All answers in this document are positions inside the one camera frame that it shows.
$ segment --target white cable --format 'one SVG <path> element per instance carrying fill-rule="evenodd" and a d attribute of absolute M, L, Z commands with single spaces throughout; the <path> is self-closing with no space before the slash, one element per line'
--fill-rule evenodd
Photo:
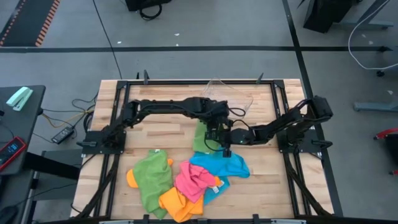
<path fill-rule="evenodd" d="M 361 64 L 361 62 L 359 62 L 358 61 L 358 59 L 356 59 L 356 57 L 353 55 L 353 53 L 351 52 L 351 37 L 353 36 L 353 34 L 354 34 L 354 31 L 356 30 L 356 28 L 358 28 L 364 21 L 366 21 L 367 19 L 369 19 L 371 16 L 373 16 L 375 13 L 377 13 L 383 6 L 385 6 L 388 2 L 389 2 L 390 0 L 388 0 L 388 1 L 386 1 L 385 3 L 383 3 L 380 7 L 378 7 L 378 9 L 376 9 L 374 12 L 372 12 L 370 15 L 368 15 L 368 17 L 367 18 L 365 18 L 364 20 L 362 20 L 360 23 L 358 23 L 357 25 L 356 25 L 356 27 L 353 29 L 353 31 L 351 32 L 351 34 L 349 35 L 349 38 L 348 38 L 348 52 L 349 52 L 349 54 L 355 59 L 355 61 L 358 63 L 358 65 L 360 65 L 361 67 L 363 67 L 364 69 L 366 69 L 366 70 L 385 70 L 385 69 L 389 69 L 389 68 L 392 68 L 392 67 L 395 67 L 395 66 L 397 66 L 398 65 L 398 63 L 397 64 L 394 64 L 394 65 L 390 65 L 390 66 L 387 66 L 387 67 L 384 67 L 384 68 L 367 68 L 367 67 L 365 67 L 365 66 L 363 66 L 362 64 Z"/>

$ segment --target clear plastic container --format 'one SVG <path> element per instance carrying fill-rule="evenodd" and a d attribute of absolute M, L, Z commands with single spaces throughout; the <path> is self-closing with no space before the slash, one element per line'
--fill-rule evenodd
<path fill-rule="evenodd" d="M 226 85 L 219 78 L 212 78 L 202 92 L 202 97 L 210 98 L 212 100 L 228 101 L 229 108 L 240 108 L 246 113 L 248 112 L 252 102 L 253 96 L 243 93 L 233 87 Z M 243 114 L 240 110 L 233 110 L 237 114 Z M 243 116 L 236 116 L 229 113 L 230 119 L 243 119 Z"/>

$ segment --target floor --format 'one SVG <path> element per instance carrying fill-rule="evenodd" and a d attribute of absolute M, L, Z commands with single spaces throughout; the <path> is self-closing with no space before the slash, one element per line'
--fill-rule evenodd
<path fill-rule="evenodd" d="M 305 70 L 299 65 L 294 50 L 228 50 L 222 46 L 293 47 L 283 2 L 287 2 L 301 47 L 347 46 L 351 29 L 333 26 L 327 34 L 302 28 L 308 1 L 301 0 L 173 0 L 164 6 L 162 15 L 150 22 L 139 14 L 128 12 L 123 0 L 95 0 L 123 78 L 135 78 L 146 69 L 151 78 L 302 78 L 308 75 L 314 95 L 324 96 L 334 117 L 323 125 L 327 140 L 333 141 L 330 159 L 341 206 L 346 217 L 398 220 L 398 178 L 388 172 L 398 168 L 392 163 L 382 142 L 373 136 L 396 127 L 394 113 L 355 112 L 355 101 L 391 101 L 398 93 L 398 72 L 385 77 L 362 69 L 345 50 L 325 48 L 303 51 Z M 358 19 L 374 0 L 354 6 L 345 19 Z M 14 11 L 17 0 L 0 1 L 0 27 Z M 398 25 L 391 1 L 376 17 Z M 397 46 L 398 27 L 388 30 L 359 30 L 352 45 L 372 47 Z M 118 47 L 183 47 L 220 46 L 219 50 L 117 51 Z M 100 80 L 118 79 L 119 73 L 111 52 L 93 52 L 109 47 L 92 0 L 61 0 L 42 49 L 53 53 L 0 53 L 0 86 L 45 85 L 43 108 L 69 110 L 74 98 L 91 99 Z M 366 66 L 397 63 L 397 52 L 354 52 Z M 49 113 L 67 119 L 70 114 Z M 35 133 L 51 138 L 51 129 L 42 117 Z M 78 137 L 54 146 L 33 137 L 29 150 L 74 149 Z M 35 219 L 65 219 L 71 200 L 39 203 Z"/>

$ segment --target table leg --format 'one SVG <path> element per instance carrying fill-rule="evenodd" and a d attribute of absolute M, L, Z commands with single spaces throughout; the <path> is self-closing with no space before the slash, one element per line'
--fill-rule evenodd
<path fill-rule="evenodd" d="M 25 157 L 24 167 L 38 172 L 58 175 L 73 180 L 79 179 L 80 169 L 71 165 L 66 165 L 43 156 L 28 152 Z"/>

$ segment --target green towel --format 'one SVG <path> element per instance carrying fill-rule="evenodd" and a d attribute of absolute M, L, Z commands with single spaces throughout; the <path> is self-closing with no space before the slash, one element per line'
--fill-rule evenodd
<path fill-rule="evenodd" d="M 148 156 L 134 166 L 133 173 L 142 205 L 148 213 L 163 219 L 167 211 L 159 207 L 159 197 L 173 187 L 172 169 L 167 163 L 166 152 L 150 150 Z"/>
<path fill-rule="evenodd" d="M 204 123 L 198 121 L 197 128 L 195 130 L 195 137 L 193 138 L 193 150 L 195 152 L 203 152 L 207 154 L 213 154 L 214 151 L 210 150 L 205 145 L 205 133 L 207 131 L 207 127 Z M 207 145 L 212 149 L 218 149 L 220 144 L 212 140 L 206 140 Z"/>

